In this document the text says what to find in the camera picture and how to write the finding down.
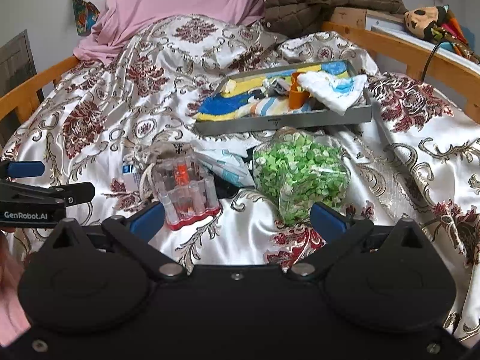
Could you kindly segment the wooden bed frame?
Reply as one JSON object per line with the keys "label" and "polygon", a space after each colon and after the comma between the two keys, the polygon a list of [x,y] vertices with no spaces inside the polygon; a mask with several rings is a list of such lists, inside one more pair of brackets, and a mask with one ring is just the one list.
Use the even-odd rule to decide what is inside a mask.
{"label": "wooden bed frame", "polygon": [[[478,73],[439,53],[433,55],[430,63],[427,64],[427,58],[431,55],[427,49],[390,35],[334,22],[325,22],[321,29],[323,31],[333,30],[359,47],[405,64],[406,74],[412,78],[419,78],[422,68],[427,66],[427,72],[431,77],[466,98],[465,114],[473,121],[479,122],[480,80]],[[76,57],[70,56],[13,88],[12,91],[1,97],[1,117],[14,111],[20,123],[27,121],[40,105],[38,91],[50,82],[58,84],[62,75],[77,66],[78,63],[79,60]]]}

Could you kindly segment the striped sock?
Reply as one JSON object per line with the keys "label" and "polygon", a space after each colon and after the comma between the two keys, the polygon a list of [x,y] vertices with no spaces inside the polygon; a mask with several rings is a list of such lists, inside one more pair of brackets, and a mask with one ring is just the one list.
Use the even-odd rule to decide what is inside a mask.
{"label": "striped sock", "polygon": [[299,109],[289,108],[289,99],[287,97],[265,97],[263,99],[249,99],[247,103],[239,107],[234,118],[243,118],[251,116],[279,116],[285,114],[304,113],[312,111],[309,102]]}

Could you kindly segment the small blue white box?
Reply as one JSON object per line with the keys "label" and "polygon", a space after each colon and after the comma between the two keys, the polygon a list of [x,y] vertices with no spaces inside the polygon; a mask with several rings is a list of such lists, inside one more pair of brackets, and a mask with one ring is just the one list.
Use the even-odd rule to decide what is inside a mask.
{"label": "small blue white box", "polygon": [[126,163],[122,165],[122,180],[127,193],[139,191],[141,178],[142,172],[135,165]]}

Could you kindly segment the orange plastic cup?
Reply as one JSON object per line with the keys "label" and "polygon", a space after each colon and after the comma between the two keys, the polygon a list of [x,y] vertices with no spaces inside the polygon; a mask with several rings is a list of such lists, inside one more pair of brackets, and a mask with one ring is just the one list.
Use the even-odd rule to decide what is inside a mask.
{"label": "orange plastic cup", "polygon": [[298,82],[299,75],[300,72],[294,72],[290,76],[289,108],[293,110],[301,108],[310,98],[310,93]]}

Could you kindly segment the plush doll with tan face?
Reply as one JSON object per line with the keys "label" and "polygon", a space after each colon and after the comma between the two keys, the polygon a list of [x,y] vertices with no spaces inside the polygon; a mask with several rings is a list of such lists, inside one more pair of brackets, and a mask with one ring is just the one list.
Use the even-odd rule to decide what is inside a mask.
{"label": "plush doll with tan face", "polygon": [[449,5],[421,7],[404,15],[406,29],[416,38],[433,44],[447,43],[456,55],[479,64],[461,26]]}

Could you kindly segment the colourful wall picture lower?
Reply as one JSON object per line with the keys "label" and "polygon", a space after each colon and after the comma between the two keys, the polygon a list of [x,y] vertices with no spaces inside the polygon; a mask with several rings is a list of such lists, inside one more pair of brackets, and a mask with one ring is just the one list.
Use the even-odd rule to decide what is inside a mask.
{"label": "colourful wall picture lower", "polygon": [[96,24],[100,11],[95,4],[86,0],[72,0],[76,32],[79,36],[90,34]]}

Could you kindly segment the pink sheet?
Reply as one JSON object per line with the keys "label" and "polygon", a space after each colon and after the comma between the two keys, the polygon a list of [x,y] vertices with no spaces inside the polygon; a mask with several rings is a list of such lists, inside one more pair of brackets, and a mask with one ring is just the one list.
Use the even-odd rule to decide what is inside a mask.
{"label": "pink sheet", "polygon": [[80,61],[108,65],[136,33],[170,16],[199,14],[230,24],[251,24],[264,16],[263,0],[105,0],[90,35],[73,50]]}

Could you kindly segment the white knitted cloth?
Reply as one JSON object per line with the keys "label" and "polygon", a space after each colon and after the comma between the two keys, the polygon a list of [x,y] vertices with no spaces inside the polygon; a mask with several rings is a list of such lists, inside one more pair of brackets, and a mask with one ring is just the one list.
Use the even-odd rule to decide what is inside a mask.
{"label": "white knitted cloth", "polygon": [[363,94],[368,77],[365,74],[338,78],[327,72],[304,72],[298,75],[298,83],[315,100],[332,112],[344,116]]}

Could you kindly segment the bag of green paper stars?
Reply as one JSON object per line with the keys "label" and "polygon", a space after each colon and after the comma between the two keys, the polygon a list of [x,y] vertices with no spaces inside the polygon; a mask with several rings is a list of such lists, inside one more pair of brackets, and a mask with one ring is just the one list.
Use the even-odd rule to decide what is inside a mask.
{"label": "bag of green paper stars", "polygon": [[288,226],[306,221],[314,203],[338,210],[350,183],[342,152],[331,136],[283,127],[253,150],[256,188],[277,205]]}

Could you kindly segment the grey tray with cartoon drawing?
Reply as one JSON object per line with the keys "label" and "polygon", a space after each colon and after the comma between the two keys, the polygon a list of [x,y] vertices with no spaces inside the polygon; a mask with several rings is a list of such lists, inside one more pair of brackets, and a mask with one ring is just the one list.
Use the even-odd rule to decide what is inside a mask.
{"label": "grey tray with cartoon drawing", "polygon": [[202,100],[194,128],[203,136],[357,125],[373,116],[367,75],[346,59],[290,65],[225,77]]}

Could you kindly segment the white teal wipes packet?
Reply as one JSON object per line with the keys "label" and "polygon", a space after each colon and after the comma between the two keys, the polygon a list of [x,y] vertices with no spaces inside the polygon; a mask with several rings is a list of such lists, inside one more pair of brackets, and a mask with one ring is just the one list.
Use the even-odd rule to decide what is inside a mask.
{"label": "white teal wipes packet", "polygon": [[206,169],[236,187],[245,188],[256,185],[244,158],[238,154],[220,149],[195,150],[194,155]]}

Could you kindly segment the clear pack of red tubes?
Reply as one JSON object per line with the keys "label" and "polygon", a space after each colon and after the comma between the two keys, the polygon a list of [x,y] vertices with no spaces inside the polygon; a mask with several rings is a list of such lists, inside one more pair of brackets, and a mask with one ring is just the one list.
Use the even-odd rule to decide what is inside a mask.
{"label": "clear pack of red tubes", "polygon": [[162,203],[171,230],[177,231],[221,211],[214,178],[194,154],[160,160],[151,166],[145,179],[153,197]]}

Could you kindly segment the floral satin bedspread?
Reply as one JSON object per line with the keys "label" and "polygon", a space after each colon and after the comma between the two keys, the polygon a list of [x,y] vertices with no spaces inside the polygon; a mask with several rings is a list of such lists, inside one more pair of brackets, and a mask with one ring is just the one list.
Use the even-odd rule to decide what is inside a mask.
{"label": "floral satin bedspread", "polygon": [[260,24],[174,16],[132,37],[108,65],[83,62],[66,74],[11,136],[1,157],[41,160],[42,187],[89,181],[92,202],[69,213],[84,224],[143,208],[122,162],[138,147],[197,143],[237,155],[269,132],[201,137],[194,113],[223,77],[297,62],[349,59],[368,74],[373,118],[329,127],[350,185],[341,211],[376,224],[408,216],[421,225],[457,288],[445,328],[465,345],[479,340],[479,126],[437,88],[379,72],[364,49],[337,33],[285,40]]}

